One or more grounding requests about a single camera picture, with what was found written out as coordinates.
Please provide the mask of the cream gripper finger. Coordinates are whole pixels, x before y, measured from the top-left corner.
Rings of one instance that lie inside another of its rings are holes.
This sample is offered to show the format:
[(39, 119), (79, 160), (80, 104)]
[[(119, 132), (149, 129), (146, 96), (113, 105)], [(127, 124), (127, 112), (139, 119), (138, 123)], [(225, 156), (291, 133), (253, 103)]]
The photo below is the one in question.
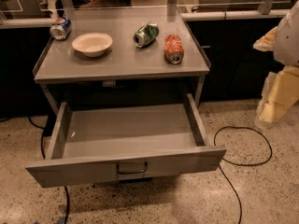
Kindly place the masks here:
[(298, 101), (299, 68), (285, 66), (277, 74), (270, 72), (263, 84), (254, 124), (260, 129), (273, 127)]
[(259, 51), (272, 51), (275, 42), (277, 27), (272, 28), (269, 32), (258, 39), (253, 47)]

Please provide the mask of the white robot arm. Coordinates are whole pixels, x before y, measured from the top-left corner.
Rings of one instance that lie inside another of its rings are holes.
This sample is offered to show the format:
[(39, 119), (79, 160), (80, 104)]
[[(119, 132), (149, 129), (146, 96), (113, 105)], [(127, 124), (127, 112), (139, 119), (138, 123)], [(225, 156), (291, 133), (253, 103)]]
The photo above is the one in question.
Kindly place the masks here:
[(277, 74), (270, 72), (263, 85), (255, 125), (267, 129), (299, 101), (299, 1), (253, 47), (272, 51), (274, 59), (284, 65)]

